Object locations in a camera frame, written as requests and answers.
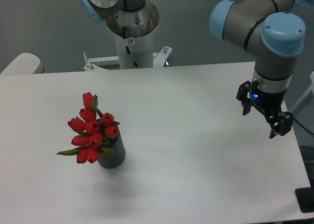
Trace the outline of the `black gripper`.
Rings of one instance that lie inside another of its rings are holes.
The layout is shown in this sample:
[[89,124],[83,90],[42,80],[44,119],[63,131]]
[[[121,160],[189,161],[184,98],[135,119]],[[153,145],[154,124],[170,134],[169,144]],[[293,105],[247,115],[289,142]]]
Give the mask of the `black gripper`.
[[284,136],[290,132],[294,115],[281,111],[287,89],[268,93],[259,89],[261,84],[255,81],[246,81],[239,86],[236,99],[241,102],[243,116],[251,111],[252,105],[262,114],[266,114],[266,121],[271,127],[269,138],[277,135]]

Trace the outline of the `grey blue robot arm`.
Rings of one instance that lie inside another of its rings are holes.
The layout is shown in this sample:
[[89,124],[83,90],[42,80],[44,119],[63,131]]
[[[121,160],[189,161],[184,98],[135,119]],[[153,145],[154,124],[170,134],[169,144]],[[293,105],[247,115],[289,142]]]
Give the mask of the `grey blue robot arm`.
[[[159,12],[148,0],[79,0],[94,22],[105,22],[115,37],[121,69],[163,67],[168,50],[153,56],[153,33]],[[306,26],[290,10],[301,0],[223,0],[209,18],[209,29],[255,56],[251,81],[240,85],[237,100],[243,114],[252,107],[271,127],[270,138],[291,130],[293,115],[281,109]]]

